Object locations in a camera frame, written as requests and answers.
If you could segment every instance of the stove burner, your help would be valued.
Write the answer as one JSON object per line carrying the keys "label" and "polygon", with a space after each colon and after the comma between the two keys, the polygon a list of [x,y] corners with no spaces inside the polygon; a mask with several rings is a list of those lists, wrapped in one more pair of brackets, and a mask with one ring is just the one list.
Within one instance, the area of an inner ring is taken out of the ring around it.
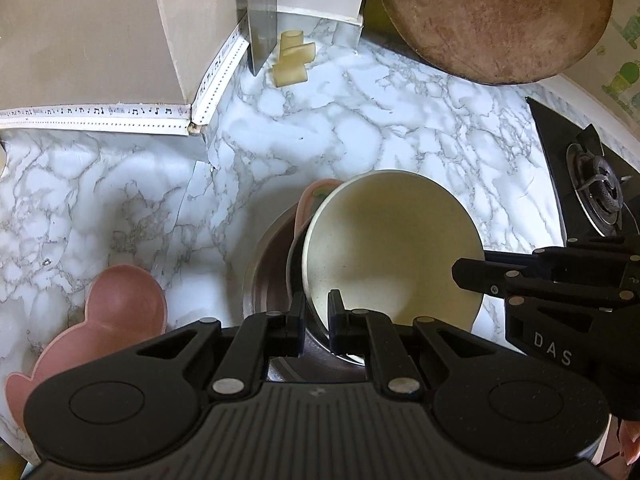
{"label": "stove burner", "polygon": [[569,145],[566,163],[580,205],[593,227],[602,236],[619,234],[624,197],[612,167],[602,156],[586,152],[580,144]]}

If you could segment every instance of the metal pin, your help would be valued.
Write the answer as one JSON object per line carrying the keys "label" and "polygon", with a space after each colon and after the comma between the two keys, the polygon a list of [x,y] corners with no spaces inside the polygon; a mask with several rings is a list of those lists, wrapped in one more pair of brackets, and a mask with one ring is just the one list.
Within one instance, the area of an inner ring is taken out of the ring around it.
{"label": "metal pin", "polygon": [[420,389],[420,383],[411,377],[396,377],[391,379],[388,388],[396,394],[414,394]]}
{"label": "metal pin", "polygon": [[509,304],[513,306],[518,306],[524,303],[524,298],[522,296],[511,296],[509,298]]}
{"label": "metal pin", "polygon": [[220,395],[238,394],[244,390],[244,383],[240,379],[225,377],[213,383],[213,391]]}

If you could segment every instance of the pink object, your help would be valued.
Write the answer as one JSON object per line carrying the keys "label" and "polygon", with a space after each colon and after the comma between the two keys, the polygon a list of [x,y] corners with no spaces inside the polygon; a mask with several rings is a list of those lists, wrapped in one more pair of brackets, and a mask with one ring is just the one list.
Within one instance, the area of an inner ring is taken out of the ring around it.
{"label": "pink object", "polygon": [[324,199],[340,184],[342,184],[341,180],[325,178],[316,180],[302,192],[296,209],[296,222],[293,227],[294,236],[300,232],[306,221],[315,214]]}
{"label": "pink object", "polygon": [[24,430],[27,397],[46,379],[159,336],[165,326],[164,293],[151,274],[131,265],[107,268],[89,290],[84,321],[47,345],[30,377],[7,377],[4,394],[16,423]]}

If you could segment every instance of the brown round board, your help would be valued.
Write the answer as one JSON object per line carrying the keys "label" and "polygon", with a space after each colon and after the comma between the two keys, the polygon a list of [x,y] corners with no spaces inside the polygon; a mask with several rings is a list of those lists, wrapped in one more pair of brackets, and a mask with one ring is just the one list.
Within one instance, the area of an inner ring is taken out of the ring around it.
{"label": "brown round board", "polygon": [[533,82],[582,59],[613,0],[382,0],[402,38],[445,72],[485,84]]}

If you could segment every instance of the burner ring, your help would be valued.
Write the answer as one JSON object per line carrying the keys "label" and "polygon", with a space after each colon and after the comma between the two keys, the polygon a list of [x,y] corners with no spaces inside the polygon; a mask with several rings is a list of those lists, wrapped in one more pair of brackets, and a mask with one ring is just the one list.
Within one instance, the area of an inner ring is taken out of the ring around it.
{"label": "burner ring", "polygon": [[610,164],[599,155],[594,156],[585,166],[592,176],[602,175],[602,180],[595,180],[589,190],[604,209],[610,213],[617,213],[622,209],[624,198],[620,182]]}

